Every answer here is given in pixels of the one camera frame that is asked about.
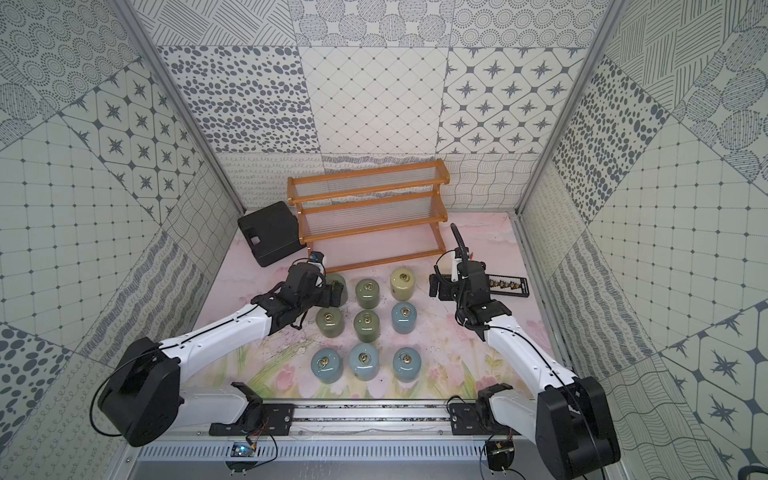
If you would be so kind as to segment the pale yellow canister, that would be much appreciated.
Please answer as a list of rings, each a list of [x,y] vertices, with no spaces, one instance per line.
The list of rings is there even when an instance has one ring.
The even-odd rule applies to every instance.
[[[405,302],[414,295],[416,276],[411,269],[397,268],[391,273],[389,280],[391,294],[396,300]]]

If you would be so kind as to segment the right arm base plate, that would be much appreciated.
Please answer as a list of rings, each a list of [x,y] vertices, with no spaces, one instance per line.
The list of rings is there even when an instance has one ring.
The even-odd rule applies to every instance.
[[[507,436],[511,429],[500,424],[484,424],[473,402],[450,402],[446,405],[454,436]]]

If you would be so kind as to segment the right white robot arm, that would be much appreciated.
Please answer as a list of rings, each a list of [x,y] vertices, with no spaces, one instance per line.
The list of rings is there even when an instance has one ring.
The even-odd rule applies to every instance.
[[[455,256],[452,271],[430,276],[430,296],[456,305],[459,326],[499,353],[532,393],[496,384],[478,395],[488,426],[505,426],[530,440],[556,479],[576,479],[617,463],[621,449],[602,385],[557,362],[523,330],[512,311],[491,295],[482,262]]]

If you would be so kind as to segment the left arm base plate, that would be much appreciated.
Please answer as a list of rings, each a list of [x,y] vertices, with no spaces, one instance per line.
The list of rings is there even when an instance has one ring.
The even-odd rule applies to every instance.
[[[267,434],[288,436],[293,423],[296,405],[290,403],[266,403],[249,405],[244,413],[230,424],[213,423],[208,434],[213,437]]]

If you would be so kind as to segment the blue canister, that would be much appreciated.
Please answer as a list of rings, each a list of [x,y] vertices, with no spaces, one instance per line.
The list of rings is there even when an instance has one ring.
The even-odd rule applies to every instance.
[[[361,381],[370,381],[379,371],[379,352],[371,343],[355,345],[348,356],[353,375]]]
[[[402,347],[393,357],[393,372],[395,378],[402,383],[416,381],[421,367],[421,356],[414,348]]]
[[[392,326],[396,333],[406,335],[415,330],[417,309],[410,302],[398,302],[391,311]]]
[[[324,384],[337,382],[343,374],[343,362],[339,353],[332,348],[318,350],[310,362],[314,376]]]

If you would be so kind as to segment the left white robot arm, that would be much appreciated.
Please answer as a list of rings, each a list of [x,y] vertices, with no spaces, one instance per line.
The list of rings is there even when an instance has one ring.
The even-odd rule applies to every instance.
[[[221,357],[290,326],[300,329],[314,307],[338,307],[343,287],[325,278],[321,261],[290,266],[285,280],[229,316],[189,333],[129,345],[117,367],[96,389],[89,410],[100,411],[115,436],[145,446],[166,431],[208,424],[212,433],[243,435],[267,430],[263,400],[243,382],[222,393],[187,394],[182,385]]]

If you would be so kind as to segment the green canister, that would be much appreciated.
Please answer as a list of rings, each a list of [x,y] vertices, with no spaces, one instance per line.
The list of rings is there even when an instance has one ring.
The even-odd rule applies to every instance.
[[[375,279],[361,279],[355,288],[358,305],[363,309],[375,309],[380,303],[380,286]]]
[[[364,343],[373,343],[380,336],[380,319],[374,310],[365,309],[356,314],[353,326],[357,338]]]
[[[339,305],[340,306],[345,305],[348,301],[348,296],[349,296],[349,289],[348,289],[345,278],[339,273],[329,273],[326,275],[326,282],[328,284],[338,283],[341,285],[341,296],[339,300]]]
[[[344,318],[338,307],[321,308],[315,316],[315,323],[319,332],[327,338],[336,338],[344,331]]]

